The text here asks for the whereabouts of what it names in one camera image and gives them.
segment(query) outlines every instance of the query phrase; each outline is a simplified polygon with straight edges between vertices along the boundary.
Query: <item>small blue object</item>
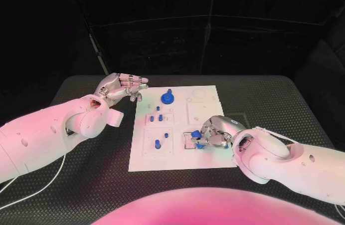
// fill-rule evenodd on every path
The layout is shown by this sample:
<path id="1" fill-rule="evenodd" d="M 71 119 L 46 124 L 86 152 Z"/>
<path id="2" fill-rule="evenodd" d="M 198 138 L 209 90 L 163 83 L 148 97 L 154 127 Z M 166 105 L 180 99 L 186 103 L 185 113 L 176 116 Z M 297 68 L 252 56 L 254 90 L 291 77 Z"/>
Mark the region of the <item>small blue object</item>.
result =
<path id="1" fill-rule="evenodd" d="M 154 145 L 156 145 L 156 149 L 160 149 L 160 141 L 159 140 L 156 140 Z"/>
<path id="2" fill-rule="evenodd" d="M 200 132 L 198 130 L 195 130 L 192 133 L 190 133 L 190 136 L 195 137 L 195 138 L 200 138 Z M 195 144 L 196 148 L 198 149 L 203 149 L 205 145 L 202 144 Z"/>
<path id="3" fill-rule="evenodd" d="M 173 103 L 173 95 L 172 95 L 172 90 L 167 90 L 167 93 L 161 95 L 160 100 L 163 104 L 172 104 Z"/>

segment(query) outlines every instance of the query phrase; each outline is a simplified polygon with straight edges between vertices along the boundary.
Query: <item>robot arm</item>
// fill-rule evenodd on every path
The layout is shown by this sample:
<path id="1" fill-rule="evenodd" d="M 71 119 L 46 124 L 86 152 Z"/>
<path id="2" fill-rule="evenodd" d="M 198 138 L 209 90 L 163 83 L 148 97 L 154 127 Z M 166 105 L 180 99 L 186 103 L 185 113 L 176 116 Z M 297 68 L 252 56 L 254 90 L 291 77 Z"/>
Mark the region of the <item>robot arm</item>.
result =
<path id="1" fill-rule="evenodd" d="M 0 183 L 52 163 L 105 125 L 120 126 L 124 114 L 110 107 L 124 96 L 141 100 L 147 79 L 108 75 L 95 93 L 14 119 L 0 127 Z"/>
<path id="2" fill-rule="evenodd" d="M 284 136 L 261 129 L 245 129 L 224 116 L 212 116 L 200 129 L 195 143 L 216 148 L 232 146 L 232 161 L 245 176 L 260 184 L 278 181 L 296 193 L 327 203 L 345 205 L 345 153 L 317 146 L 284 145 L 271 135 Z"/>

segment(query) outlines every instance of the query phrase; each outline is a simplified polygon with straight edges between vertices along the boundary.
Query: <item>black rubber mat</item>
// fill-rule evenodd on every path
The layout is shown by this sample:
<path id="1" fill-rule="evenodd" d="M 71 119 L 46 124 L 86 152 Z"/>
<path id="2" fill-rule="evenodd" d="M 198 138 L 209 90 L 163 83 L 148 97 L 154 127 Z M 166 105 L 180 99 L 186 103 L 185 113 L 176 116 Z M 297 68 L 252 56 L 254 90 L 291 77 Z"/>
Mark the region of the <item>black rubber mat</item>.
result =
<path id="1" fill-rule="evenodd" d="M 52 104 L 94 93 L 104 76 L 73 76 Z M 147 76 L 150 87 L 215 85 L 224 114 L 300 143 L 332 148 L 329 138 L 290 79 L 283 76 Z M 0 224 L 85 225 L 133 200 L 173 189 L 221 187 L 283 199 L 342 221 L 335 206 L 290 191 L 278 182 L 254 183 L 238 168 L 127 172 L 136 104 L 124 98 L 120 128 L 82 142 L 66 155 L 60 174 L 33 198 L 0 211 Z M 34 193 L 50 181 L 62 159 L 21 176 L 0 195 L 0 205 Z"/>

